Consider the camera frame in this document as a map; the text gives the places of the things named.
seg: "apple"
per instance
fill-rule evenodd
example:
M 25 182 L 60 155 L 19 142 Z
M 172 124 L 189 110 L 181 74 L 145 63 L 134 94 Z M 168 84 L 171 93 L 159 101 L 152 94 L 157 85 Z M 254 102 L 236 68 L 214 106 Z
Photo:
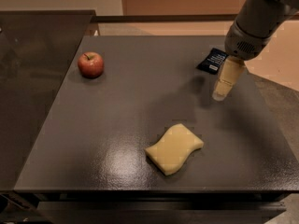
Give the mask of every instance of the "apple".
M 78 70 L 86 78 L 97 78 L 104 72 L 104 60 L 96 52 L 85 52 L 78 58 Z

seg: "yellow sponge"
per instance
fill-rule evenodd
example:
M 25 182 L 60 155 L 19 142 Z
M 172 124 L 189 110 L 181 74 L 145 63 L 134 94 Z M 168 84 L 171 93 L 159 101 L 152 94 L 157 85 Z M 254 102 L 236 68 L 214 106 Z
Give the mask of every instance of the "yellow sponge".
M 184 125 L 170 127 L 155 145 L 145 149 L 147 156 L 165 175 L 178 171 L 188 156 L 204 142 Z

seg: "beige floor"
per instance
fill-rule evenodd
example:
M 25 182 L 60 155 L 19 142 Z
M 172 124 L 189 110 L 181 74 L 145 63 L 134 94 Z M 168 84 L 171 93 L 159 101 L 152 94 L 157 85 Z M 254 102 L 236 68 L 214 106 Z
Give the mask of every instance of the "beige floor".
M 226 35 L 231 24 L 228 21 L 122 23 L 99 24 L 98 28 L 100 35 Z M 94 33 L 94 26 L 91 27 L 89 34 L 92 33 Z M 287 21 L 278 28 L 264 51 L 256 59 L 246 62 L 246 66 L 252 74 L 283 85 L 285 87 L 283 90 L 290 91 L 299 104 L 298 54 L 299 21 Z M 277 89 L 275 83 L 273 84 L 272 89 Z M 294 137 L 289 137 L 288 131 L 283 132 L 299 160 L 298 142 L 292 142 Z M 284 202 L 287 212 L 268 221 L 267 224 L 299 224 L 299 194 L 290 195 L 284 199 Z

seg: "apple stem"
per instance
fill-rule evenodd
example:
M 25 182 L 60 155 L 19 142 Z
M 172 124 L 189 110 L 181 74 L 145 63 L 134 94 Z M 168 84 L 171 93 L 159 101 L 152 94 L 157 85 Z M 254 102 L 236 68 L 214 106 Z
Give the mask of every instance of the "apple stem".
M 87 57 L 87 59 L 88 59 L 88 60 L 90 60 L 90 57 L 89 57 L 88 55 L 84 54 L 84 56 L 86 56 L 86 57 Z

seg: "black pouch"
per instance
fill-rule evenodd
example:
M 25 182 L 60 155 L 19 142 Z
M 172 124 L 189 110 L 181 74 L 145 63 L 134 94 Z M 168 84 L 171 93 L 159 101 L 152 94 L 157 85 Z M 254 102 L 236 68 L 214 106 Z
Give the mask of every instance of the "black pouch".
M 218 73 L 221 65 L 224 63 L 227 57 L 228 54 L 226 54 L 224 51 L 212 49 L 208 56 L 200 64 L 198 64 L 196 68 L 215 75 Z

